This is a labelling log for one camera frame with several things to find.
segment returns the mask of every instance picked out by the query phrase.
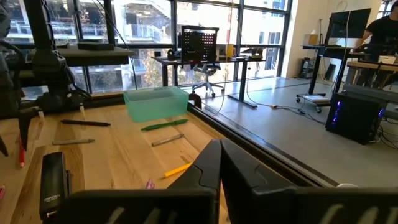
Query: desk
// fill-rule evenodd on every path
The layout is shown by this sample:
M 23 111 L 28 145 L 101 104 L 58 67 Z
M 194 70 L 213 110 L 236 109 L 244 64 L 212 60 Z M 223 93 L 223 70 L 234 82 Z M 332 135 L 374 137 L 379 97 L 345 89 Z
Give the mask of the desk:
M 347 77 L 346 77 L 346 83 L 348 84 L 356 84 L 356 81 L 358 79 L 358 70 L 362 68 L 370 68 L 377 70 L 379 69 L 379 65 L 375 63 L 366 63 L 366 62 L 348 62 L 347 66 L 349 67 Z M 383 71 L 389 71 L 389 72 L 398 72 L 398 64 L 397 65 L 381 65 L 380 70 Z
M 297 101 L 300 101 L 300 98 L 303 98 L 305 95 L 320 95 L 326 96 L 326 93 L 314 93 L 313 90 L 315 88 L 315 84 L 317 82 L 317 76 L 319 71 L 319 65 L 322 57 L 329 57 L 340 59 L 340 69 L 337 74 L 337 80 L 335 82 L 335 89 L 333 90 L 334 93 L 338 93 L 340 89 L 341 80 L 343 79 L 344 75 L 344 68 L 346 66 L 347 60 L 349 58 L 362 58 L 367 54 L 364 53 L 351 53 L 352 48 L 345 48 L 345 47 L 329 47 L 329 46 L 321 46 L 321 45 L 302 45 L 303 49 L 305 50 L 317 50 L 317 59 L 315 61 L 310 88 L 308 89 L 308 93 L 306 94 L 297 94 L 296 98 Z M 315 103 L 317 105 L 317 112 L 321 112 L 320 107 L 322 106 L 330 106 L 330 103 Z
M 167 60 L 167 57 L 152 57 L 152 59 L 156 60 L 157 62 L 162 64 L 162 80 L 163 80 L 163 86 L 168 85 L 168 78 L 167 78 L 167 66 L 171 65 L 174 67 L 174 69 L 177 69 L 179 65 L 196 65 L 196 64 L 204 64 L 204 63 L 209 63 L 209 62 L 182 62 L 181 59 L 177 59 L 174 61 L 169 61 Z M 219 60 L 211 63 L 242 63 L 242 77 L 241 77 L 241 87 L 239 89 L 239 97 L 236 97 L 232 94 L 229 94 L 228 97 L 237 100 L 252 109 L 256 109 L 257 105 L 254 105 L 248 101 L 244 100 L 244 94 L 245 94 L 245 87 L 246 87 L 246 72 L 248 69 L 248 62 L 265 62 L 266 60 L 264 59 L 245 59 L 245 60 L 236 60 L 236 58 L 232 58 L 231 60 L 225 61 L 225 60 Z M 173 76 L 173 85 L 178 86 L 178 80 L 177 77 Z
M 95 65 L 124 65 L 129 63 L 129 56 L 136 55 L 131 50 L 115 47 L 114 50 L 80 50 L 76 45 L 69 46 L 68 49 L 57 49 L 65 57 L 70 67 L 95 66 Z M 30 56 L 35 55 L 35 50 L 30 52 Z M 26 70 L 32 69 L 32 64 L 27 63 Z
M 193 112 L 173 119 L 133 123 L 125 105 L 87 109 L 87 120 L 111 123 L 110 127 L 66 125 L 61 119 L 82 119 L 79 112 L 48 115 L 43 123 L 31 122 L 25 167 L 18 168 L 18 125 L 16 119 L 0 121 L 0 135 L 10 156 L 0 156 L 0 184 L 6 193 L 0 200 L 1 223 L 40 223 L 39 195 L 42 157 L 62 151 L 72 177 L 72 192 L 85 189 L 143 189 L 152 179 L 156 189 L 168 187 L 180 174 L 161 178 L 165 172 L 195 160 L 212 139 L 225 138 Z M 142 132 L 140 129 L 175 119 L 189 119 L 178 126 Z M 152 147 L 151 143 L 184 133 L 185 137 Z M 93 138 L 91 144 L 53 146 L 52 141 Z M 226 222 L 223 191 L 220 223 Z

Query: wooden table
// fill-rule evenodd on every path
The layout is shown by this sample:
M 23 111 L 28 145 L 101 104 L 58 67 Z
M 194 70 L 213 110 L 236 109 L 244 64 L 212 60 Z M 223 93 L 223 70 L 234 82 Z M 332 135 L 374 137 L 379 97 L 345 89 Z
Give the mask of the wooden table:
M 348 62 L 347 66 L 349 67 L 349 70 L 346 77 L 346 84 L 357 84 L 358 78 L 361 75 L 359 71 L 362 68 L 370 68 L 373 70 L 377 70 L 379 68 L 378 64 L 366 62 Z M 387 81 L 389 76 L 394 72 L 398 72 L 398 65 L 381 65 L 380 70 L 391 72 L 387 74 L 388 77 L 386 77 L 384 82 L 381 84 L 381 86 L 384 87 L 384 83 Z
M 149 179 L 156 189 L 168 187 L 180 174 L 162 178 L 165 172 L 195 160 L 212 139 L 223 138 L 213 128 L 187 112 L 173 119 L 133 123 L 125 105 L 85 110 L 86 120 L 111 123 L 110 127 L 67 125 L 61 119 L 82 119 L 79 112 L 49 115 L 31 121 L 25 167 L 19 168 L 16 119 L 0 121 L 10 156 L 0 156 L 0 223 L 41 223 L 39 218 L 40 172 L 44 155 L 62 151 L 72 177 L 72 192 L 85 189 L 143 189 Z M 144 126 L 174 119 L 188 123 L 150 132 Z M 151 143 L 178 133 L 185 137 L 152 147 Z M 92 138 L 90 144 L 53 146 L 54 140 Z M 221 193 L 220 223 L 226 223 L 226 202 Z

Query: standing desk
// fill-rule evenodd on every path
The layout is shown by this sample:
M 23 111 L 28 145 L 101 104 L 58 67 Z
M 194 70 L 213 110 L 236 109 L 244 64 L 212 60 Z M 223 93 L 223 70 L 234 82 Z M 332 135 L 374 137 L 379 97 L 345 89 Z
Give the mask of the standing desk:
M 229 94 L 228 97 L 231 99 L 237 100 L 238 102 L 241 102 L 245 104 L 246 106 L 251 107 L 252 109 L 256 109 L 257 105 L 252 104 L 248 101 L 244 100 L 244 94 L 245 94 L 245 87 L 246 87 L 246 72 L 248 69 L 248 62 L 265 62 L 265 59 L 244 59 L 244 60 L 236 60 L 236 58 L 232 58 L 231 60 L 225 61 L 225 60 L 219 60 L 215 62 L 182 62 L 181 59 L 177 59 L 174 61 L 169 61 L 167 60 L 167 57 L 152 57 L 152 59 L 156 60 L 157 62 L 162 64 L 162 80 L 163 80 L 163 86 L 168 85 L 168 78 L 167 78 L 167 66 L 171 65 L 174 67 L 174 69 L 177 69 L 179 65 L 197 65 L 197 64 L 205 64 L 205 63 L 242 63 L 242 77 L 241 77 L 241 87 L 239 89 L 239 97 L 234 96 L 233 94 Z M 173 76 L 173 85 L 178 86 L 178 78 Z
M 297 94 L 296 95 L 296 101 L 300 102 L 300 98 L 304 98 L 304 96 L 308 95 L 319 95 L 319 96 L 326 96 L 326 93 L 314 93 L 313 90 L 315 88 L 315 84 L 317 82 L 317 75 L 319 71 L 319 66 L 321 62 L 322 57 L 328 57 L 328 58 L 334 58 L 334 59 L 340 59 L 341 64 L 339 68 L 339 72 L 337 74 L 337 80 L 335 82 L 335 89 L 333 90 L 333 93 L 338 93 L 341 85 L 341 81 L 344 76 L 344 69 L 347 63 L 347 60 L 349 58 L 362 58 L 367 54 L 364 53 L 352 53 L 351 49 L 352 48 L 346 48 L 346 47 L 330 47 L 330 46 L 324 46 L 324 45 L 302 45 L 303 49 L 305 50 L 317 50 L 317 59 L 315 61 L 313 73 L 312 73 L 312 78 L 311 78 L 311 83 L 310 83 L 310 88 L 308 89 L 308 93 L 304 94 Z M 317 106 L 317 113 L 320 113 L 322 110 L 320 109 L 321 107 L 324 106 L 330 106 L 330 102 L 313 102 Z

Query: window frame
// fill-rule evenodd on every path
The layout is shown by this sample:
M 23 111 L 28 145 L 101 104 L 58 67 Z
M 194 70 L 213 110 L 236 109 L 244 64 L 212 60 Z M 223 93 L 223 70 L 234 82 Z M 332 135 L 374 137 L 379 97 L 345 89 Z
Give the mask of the window frame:
M 149 44 L 115 44 L 116 39 L 115 39 L 115 31 L 113 29 L 113 24 L 116 24 L 115 18 L 114 18 L 114 11 L 112 8 L 111 0 L 103 0 L 103 6 L 105 7 L 105 16 L 107 18 L 112 18 L 112 20 L 106 20 L 106 33 L 108 36 L 108 42 L 111 44 L 115 44 L 117 47 L 122 47 L 122 48 L 129 48 L 129 49 L 177 49 L 177 1 L 178 0 L 167 0 L 170 2 L 170 22 L 171 22 L 171 39 L 172 43 L 171 44 L 157 44 L 157 43 L 149 43 Z M 180 0 L 179 2 L 189 2 L 189 3 L 194 3 L 194 4 L 207 4 L 207 5 L 213 5 L 213 6 L 225 6 L 225 7 L 233 7 L 238 10 L 238 27 L 242 27 L 243 25 L 243 12 L 244 10 L 252 10 L 252 11 L 260 11 L 262 13 L 272 13 L 272 14 L 277 14 L 278 16 L 282 15 L 284 16 L 284 28 L 283 32 L 280 33 L 282 35 L 282 38 L 280 38 L 280 43 L 279 44 L 264 44 L 264 41 L 261 44 L 247 44 L 244 47 L 264 47 L 264 48 L 272 48 L 272 49 L 279 49 L 279 63 L 278 63 L 278 68 L 277 68 L 277 77 L 281 76 L 281 70 L 282 70 L 282 64 L 283 64 L 283 59 L 284 59 L 284 52 L 285 52 L 285 45 L 286 45 L 286 39 L 287 39 L 287 31 L 289 28 L 289 21 L 290 21 L 290 12 L 292 8 L 292 1 L 293 0 L 285 0 L 285 5 L 286 5 L 286 10 L 281 10 L 281 9 L 273 9 L 269 7 L 258 7 L 258 6 L 249 6 L 245 5 L 245 0 L 239 0 L 237 3 L 232 3 L 232 2 L 224 2 L 224 1 L 208 1 L 208 0 Z M 75 35 L 78 40 L 78 42 L 83 38 L 83 33 L 82 33 L 82 24 L 78 12 L 78 9 L 76 7 L 76 1 L 73 1 L 73 23 L 75 25 Z M 237 38 L 236 38 L 236 43 L 232 43 L 236 47 L 236 51 L 240 52 L 241 49 L 241 35 L 239 34 L 239 31 L 237 32 Z M 20 49 L 34 49 L 34 44 L 16 44 L 17 47 Z M 233 74 L 233 81 L 238 80 L 238 71 L 239 71 L 239 64 L 236 63 L 234 67 L 234 74 Z M 91 89 L 91 82 L 90 82 L 90 74 L 88 71 L 87 67 L 83 67 L 83 75 L 85 76 L 85 84 L 86 84 L 86 89 L 88 90 L 89 93 L 92 93 Z M 177 85 L 177 70 L 173 69 L 173 84 Z

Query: person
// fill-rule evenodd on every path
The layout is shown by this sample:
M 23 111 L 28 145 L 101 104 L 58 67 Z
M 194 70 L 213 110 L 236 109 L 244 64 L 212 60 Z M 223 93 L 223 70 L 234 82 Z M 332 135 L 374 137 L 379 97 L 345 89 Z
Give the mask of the person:
M 377 19 L 368 25 L 363 37 L 356 41 L 355 48 L 363 45 L 364 41 L 370 36 L 370 45 L 366 51 L 370 55 L 368 55 L 365 60 L 377 63 L 379 61 L 380 48 L 376 47 L 376 45 L 383 45 L 387 44 L 391 40 L 398 40 L 398 1 L 391 6 L 390 15 Z M 372 84 L 373 75 L 374 70 L 364 70 L 358 77 L 357 84 L 365 84 L 366 86 L 372 86 L 373 88 L 383 87 L 381 84 L 385 83 L 384 79 L 387 77 L 384 72 L 379 73 Z
M 398 39 L 398 1 L 391 6 L 391 14 L 377 19 L 368 25 L 362 39 L 357 40 L 360 47 L 370 36 L 370 44 L 385 44 L 389 38 Z

